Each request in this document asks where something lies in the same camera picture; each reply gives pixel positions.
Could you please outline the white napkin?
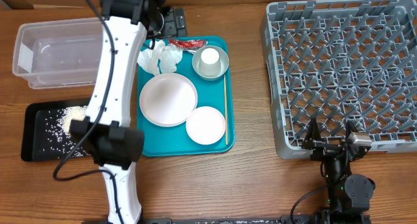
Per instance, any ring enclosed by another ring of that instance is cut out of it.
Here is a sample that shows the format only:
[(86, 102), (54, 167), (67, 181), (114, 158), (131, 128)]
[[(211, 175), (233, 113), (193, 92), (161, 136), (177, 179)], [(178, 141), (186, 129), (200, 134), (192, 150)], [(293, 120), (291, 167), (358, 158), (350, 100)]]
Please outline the white napkin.
[(160, 53), (161, 73), (173, 73), (177, 71), (177, 64), (182, 60), (183, 51), (178, 47), (169, 44)]
[(165, 42), (157, 40), (151, 42), (151, 45), (154, 45), (154, 49), (145, 49), (139, 52), (137, 63), (145, 72), (157, 76), (160, 74), (158, 62), (160, 54), (165, 48)]

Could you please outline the large white plate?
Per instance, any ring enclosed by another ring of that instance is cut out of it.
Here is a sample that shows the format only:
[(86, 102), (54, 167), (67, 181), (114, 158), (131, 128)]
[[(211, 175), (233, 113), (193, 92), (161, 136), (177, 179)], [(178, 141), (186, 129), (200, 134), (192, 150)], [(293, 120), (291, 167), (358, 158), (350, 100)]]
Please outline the large white plate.
[(165, 73), (151, 78), (139, 95), (143, 116), (161, 127), (173, 127), (187, 120), (197, 107), (198, 94), (194, 84), (185, 76)]

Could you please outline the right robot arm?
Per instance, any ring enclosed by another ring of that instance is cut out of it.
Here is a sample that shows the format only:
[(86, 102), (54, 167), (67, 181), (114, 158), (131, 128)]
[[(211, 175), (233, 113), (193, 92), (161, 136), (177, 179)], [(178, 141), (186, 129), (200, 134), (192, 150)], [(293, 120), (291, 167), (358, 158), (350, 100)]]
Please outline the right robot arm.
[(372, 179), (351, 172), (350, 162), (362, 159), (371, 149), (372, 140), (367, 133), (359, 132), (353, 122), (345, 124), (346, 139), (336, 144), (322, 139), (315, 118), (311, 119), (302, 148), (311, 150), (311, 161), (321, 163), (321, 175), (325, 185), (302, 198), (327, 190), (328, 206), (319, 209), (310, 223), (370, 223), (364, 212), (370, 208), (370, 200), (375, 190)]

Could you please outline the white rice pile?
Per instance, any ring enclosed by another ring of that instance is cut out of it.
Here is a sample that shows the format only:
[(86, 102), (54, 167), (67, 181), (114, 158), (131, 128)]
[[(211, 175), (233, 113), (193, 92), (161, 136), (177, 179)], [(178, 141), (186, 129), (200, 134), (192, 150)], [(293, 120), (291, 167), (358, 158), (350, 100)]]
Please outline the white rice pile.
[(87, 106), (72, 106), (58, 109), (46, 110), (46, 116), (41, 117), (42, 126), (46, 129), (46, 142), (42, 143), (45, 149), (57, 153), (57, 157), (68, 154), (77, 143), (69, 132), (71, 120), (83, 120)]

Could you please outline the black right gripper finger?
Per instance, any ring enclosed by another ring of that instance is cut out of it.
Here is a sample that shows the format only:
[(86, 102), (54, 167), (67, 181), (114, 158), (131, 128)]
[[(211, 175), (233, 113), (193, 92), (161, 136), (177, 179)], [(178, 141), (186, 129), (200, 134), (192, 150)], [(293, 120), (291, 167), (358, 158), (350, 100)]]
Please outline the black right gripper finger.
[(312, 118), (308, 124), (306, 137), (302, 142), (303, 149), (315, 149), (318, 143), (322, 143), (316, 118)]
[(353, 137), (356, 135), (356, 133), (358, 133), (358, 130), (357, 130), (355, 124), (351, 120), (348, 120), (346, 122), (346, 125), (345, 125), (345, 140), (346, 140), (346, 142), (352, 143), (353, 142)]

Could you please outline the red foil wrapper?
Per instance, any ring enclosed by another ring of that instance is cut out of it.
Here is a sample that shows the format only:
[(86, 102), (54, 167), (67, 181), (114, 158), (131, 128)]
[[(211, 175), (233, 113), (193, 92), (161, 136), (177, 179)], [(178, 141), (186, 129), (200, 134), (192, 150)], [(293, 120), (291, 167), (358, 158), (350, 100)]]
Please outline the red foil wrapper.
[(188, 53), (195, 53), (198, 49), (206, 46), (208, 44), (208, 41), (203, 39), (178, 40), (170, 38), (169, 44), (181, 49), (182, 51), (186, 51)]

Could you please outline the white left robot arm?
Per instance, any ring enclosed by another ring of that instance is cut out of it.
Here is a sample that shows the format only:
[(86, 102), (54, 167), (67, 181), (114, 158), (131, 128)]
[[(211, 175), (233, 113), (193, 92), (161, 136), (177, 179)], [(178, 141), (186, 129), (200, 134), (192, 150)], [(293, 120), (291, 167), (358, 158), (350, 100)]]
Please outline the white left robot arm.
[(144, 133), (130, 127), (130, 100), (144, 42), (164, 28), (166, 0), (100, 0), (103, 42), (94, 91), (83, 120), (72, 120), (77, 147), (93, 157), (106, 183), (106, 223), (139, 223), (136, 163)]

